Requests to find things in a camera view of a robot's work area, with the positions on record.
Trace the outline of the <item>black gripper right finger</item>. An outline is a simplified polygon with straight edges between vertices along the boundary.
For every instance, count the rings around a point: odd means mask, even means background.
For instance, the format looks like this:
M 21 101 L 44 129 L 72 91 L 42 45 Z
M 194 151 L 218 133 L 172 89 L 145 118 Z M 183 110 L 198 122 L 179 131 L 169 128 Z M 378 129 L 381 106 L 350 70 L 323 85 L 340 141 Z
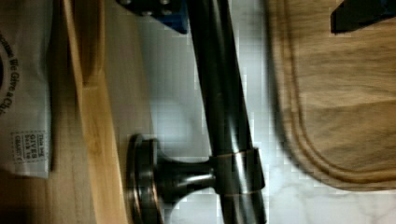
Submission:
M 344 0 L 331 14 L 331 33 L 353 32 L 394 18 L 396 0 Z

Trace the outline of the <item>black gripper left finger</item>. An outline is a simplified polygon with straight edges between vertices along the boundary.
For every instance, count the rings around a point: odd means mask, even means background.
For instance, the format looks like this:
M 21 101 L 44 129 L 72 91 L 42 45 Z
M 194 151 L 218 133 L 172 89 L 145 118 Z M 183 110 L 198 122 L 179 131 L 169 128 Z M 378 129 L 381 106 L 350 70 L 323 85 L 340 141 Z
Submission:
M 187 0 L 116 0 L 137 16 L 150 16 L 168 28 L 188 32 Z

